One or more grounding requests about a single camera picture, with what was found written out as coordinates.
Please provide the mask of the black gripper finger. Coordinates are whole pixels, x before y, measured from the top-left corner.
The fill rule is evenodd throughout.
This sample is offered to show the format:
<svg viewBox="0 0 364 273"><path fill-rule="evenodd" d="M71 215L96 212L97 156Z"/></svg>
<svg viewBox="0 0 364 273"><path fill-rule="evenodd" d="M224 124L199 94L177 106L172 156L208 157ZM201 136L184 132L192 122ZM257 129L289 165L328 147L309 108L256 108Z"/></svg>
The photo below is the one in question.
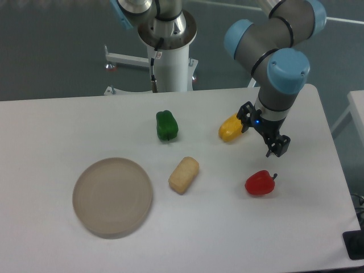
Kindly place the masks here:
<svg viewBox="0 0 364 273"><path fill-rule="evenodd" d="M237 119L240 120L242 129L241 133L245 133L249 128L252 127L251 114L253 113L254 107L250 101L243 104L237 113Z"/></svg>
<svg viewBox="0 0 364 273"><path fill-rule="evenodd" d="M278 134L273 138L268 138L266 142L266 145L268 147L266 157L268 158L271 154L274 154L277 157L281 157L287 152L290 142L291 138L286 135Z"/></svg>

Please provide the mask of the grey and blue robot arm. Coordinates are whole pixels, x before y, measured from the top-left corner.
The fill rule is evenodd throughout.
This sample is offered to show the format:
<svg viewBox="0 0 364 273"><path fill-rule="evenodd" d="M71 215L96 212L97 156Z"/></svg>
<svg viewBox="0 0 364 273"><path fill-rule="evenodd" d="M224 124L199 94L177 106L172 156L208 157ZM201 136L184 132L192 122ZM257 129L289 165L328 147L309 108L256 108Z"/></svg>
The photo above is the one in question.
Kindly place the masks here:
<svg viewBox="0 0 364 273"><path fill-rule="evenodd" d="M152 91L186 92L192 85L189 46L197 34L194 17L181 1L111 1L118 21L136 28L147 47ZM309 75L307 57L295 45L320 32L326 11L319 1L259 1L268 21L232 24L224 37L228 54L259 84L255 102L237 114L243 130L254 128L269 154L282 156L290 138L280 133L290 108Z"/></svg>

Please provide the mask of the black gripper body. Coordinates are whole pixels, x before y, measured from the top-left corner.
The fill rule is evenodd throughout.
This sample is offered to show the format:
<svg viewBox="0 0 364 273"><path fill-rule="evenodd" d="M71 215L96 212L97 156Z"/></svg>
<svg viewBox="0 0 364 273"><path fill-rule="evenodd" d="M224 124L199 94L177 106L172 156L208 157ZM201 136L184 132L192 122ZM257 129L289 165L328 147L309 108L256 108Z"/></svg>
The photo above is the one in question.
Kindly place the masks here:
<svg viewBox="0 0 364 273"><path fill-rule="evenodd" d="M278 121L271 121L263 118L262 111L253 110L251 115L251 124L253 128L263 137L263 140L269 148L277 145L284 145L286 137L279 132L285 118Z"/></svg>

